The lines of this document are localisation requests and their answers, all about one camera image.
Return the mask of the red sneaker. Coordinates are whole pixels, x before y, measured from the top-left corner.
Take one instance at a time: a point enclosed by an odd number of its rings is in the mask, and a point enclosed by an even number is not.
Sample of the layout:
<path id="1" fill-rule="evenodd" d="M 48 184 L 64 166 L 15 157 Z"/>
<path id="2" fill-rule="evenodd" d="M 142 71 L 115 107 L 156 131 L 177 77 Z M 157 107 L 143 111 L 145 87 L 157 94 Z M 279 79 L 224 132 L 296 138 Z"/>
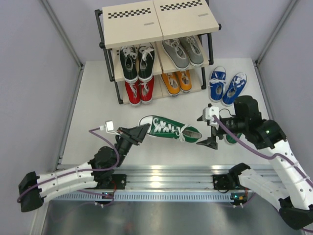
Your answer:
<path id="1" fill-rule="evenodd" d="M 139 91 L 139 81 L 136 82 L 126 82 L 125 88 L 131 105 L 139 105 L 141 103 L 140 91 Z"/>
<path id="2" fill-rule="evenodd" d="M 154 90 L 155 78 L 152 77 L 150 81 L 141 81 L 140 82 L 140 98 L 141 102 L 148 104 L 153 99 L 153 90 Z"/>

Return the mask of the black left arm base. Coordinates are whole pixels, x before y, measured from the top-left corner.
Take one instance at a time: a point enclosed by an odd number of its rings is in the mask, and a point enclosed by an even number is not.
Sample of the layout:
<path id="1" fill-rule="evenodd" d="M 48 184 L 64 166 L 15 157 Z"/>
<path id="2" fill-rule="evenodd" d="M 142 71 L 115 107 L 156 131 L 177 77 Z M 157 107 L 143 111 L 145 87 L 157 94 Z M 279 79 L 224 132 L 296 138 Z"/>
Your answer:
<path id="1" fill-rule="evenodd" d="M 100 179 L 97 184 L 97 189 L 125 189 L 127 183 L 126 174 L 113 174 Z"/>

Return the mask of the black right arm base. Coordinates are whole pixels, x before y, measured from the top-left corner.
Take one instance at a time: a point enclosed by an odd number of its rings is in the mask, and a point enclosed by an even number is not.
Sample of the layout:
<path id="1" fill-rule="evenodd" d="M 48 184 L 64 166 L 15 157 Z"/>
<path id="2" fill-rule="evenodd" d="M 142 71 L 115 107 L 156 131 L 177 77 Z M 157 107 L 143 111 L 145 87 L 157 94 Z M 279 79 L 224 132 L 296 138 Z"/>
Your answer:
<path id="1" fill-rule="evenodd" d="M 229 190 L 244 189 L 239 181 L 239 175 L 247 169 L 251 167 L 240 163 L 229 169 L 227 174 L 212 175 L 214 189 L 219 192 L 225 191 L 225 193 Z"/>

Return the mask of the grey sneaker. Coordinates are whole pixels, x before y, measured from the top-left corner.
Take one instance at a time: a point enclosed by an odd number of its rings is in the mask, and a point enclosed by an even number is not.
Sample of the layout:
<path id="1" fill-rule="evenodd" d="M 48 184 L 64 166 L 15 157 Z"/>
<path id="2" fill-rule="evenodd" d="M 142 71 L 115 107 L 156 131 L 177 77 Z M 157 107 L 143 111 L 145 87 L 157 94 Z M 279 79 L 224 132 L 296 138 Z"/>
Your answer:
<path id="1" fill-rule="evenodd" d="M 186 51 L 190 64 L 194 67 L 201 67 L 204 63 L 204 58 L 195 37 L 181 37 L 179 42 Z"/>
<path id="2" fill-rule="evenodd" d="M 189 58 L 178 38 L 163 40 L 162 47 L 179 71 L 188 69 L 190 65 Z"/>

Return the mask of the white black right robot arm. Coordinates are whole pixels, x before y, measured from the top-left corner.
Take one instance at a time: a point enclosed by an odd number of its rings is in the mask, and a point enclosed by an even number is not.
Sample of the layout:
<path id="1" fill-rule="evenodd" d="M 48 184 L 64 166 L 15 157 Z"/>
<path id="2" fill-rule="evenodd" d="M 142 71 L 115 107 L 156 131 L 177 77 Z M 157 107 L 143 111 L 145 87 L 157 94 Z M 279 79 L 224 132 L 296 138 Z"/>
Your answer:
<path id="1" fill-rule="evenodd" d="M 257 100 L 249 95 L 236 98 L 234 110 L 234 115 L 223 118 L 212 104 L 203 109 L 197 120 L 211 127 L 211 136 L 198 144 L 217 149 L 216 139 L 229 135 L 245 149 L 268 160 L 284 187 L 240 163 L 218 178 L 215 189 L 250 189 L 278 210 L 292 229 L 301 230 L 312 224 L 313 182 L 294 156 L 286 134 L 276 121 L 262 118 Z"/>

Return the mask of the black sneaker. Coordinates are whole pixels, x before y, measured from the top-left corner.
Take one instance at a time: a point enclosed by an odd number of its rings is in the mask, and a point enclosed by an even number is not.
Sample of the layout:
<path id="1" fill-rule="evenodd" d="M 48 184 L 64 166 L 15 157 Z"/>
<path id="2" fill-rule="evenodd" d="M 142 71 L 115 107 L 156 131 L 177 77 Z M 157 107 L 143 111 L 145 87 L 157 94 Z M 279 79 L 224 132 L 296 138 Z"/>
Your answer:
<path id="1" fill-rule="evenodd" d="M 138 78 L 141 82 L 149 82 L 153 77 L 155 62 L 155 48 L 152 43 L 140 44 L 138 48 L 139 70 Z"/>
<path id="2" fill-rule="evenodd" d="M 120 63 L 126 82 L 134 83 L 138 80 L 136 70 L 137 52 L 135 46 L 123 46 L 119 51 Z"/>

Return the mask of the orange sneaker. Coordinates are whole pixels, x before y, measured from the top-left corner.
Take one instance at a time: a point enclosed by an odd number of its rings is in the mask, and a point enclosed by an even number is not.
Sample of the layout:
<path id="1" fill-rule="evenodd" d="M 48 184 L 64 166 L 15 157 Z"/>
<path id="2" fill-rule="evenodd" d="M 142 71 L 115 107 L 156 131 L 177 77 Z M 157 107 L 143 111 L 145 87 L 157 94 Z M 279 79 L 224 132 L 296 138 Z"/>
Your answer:
<path id="1" fill-rule="evenodd" d="M 179 86 L 182 92 L 188 93 L 192 89 L 192 83 L 189 70 L 177 71 L 176 76 L 179 81 Z"/>
<path id="2" fill-rule="evenodd" d="M 170 96 L 180 93 L 180 85 L 174 73 L 162 73 L 161 78 Z"/>

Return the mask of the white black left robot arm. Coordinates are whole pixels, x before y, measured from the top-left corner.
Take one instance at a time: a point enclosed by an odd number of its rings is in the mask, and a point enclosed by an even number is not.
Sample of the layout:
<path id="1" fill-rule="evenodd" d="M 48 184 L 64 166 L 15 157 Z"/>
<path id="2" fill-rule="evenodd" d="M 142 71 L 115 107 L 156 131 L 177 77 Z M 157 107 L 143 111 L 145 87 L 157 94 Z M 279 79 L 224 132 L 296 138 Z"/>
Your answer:
<path id="1" fill-rule="evenodd" d="M 74 191 L 108 188 L 114 170 L 122 165 L 132 146 L 143 142 L 150 128 L 149 124 L 144 124 L 114 131 L 111 125 L 112 121 L 108 121 L 104 126 L 89 130 L 106 143 L 91 160 L 63 171 L 26 174 L 18 185 L 17 203 L 21 211 L 34 211 L 44 203 Z"/>

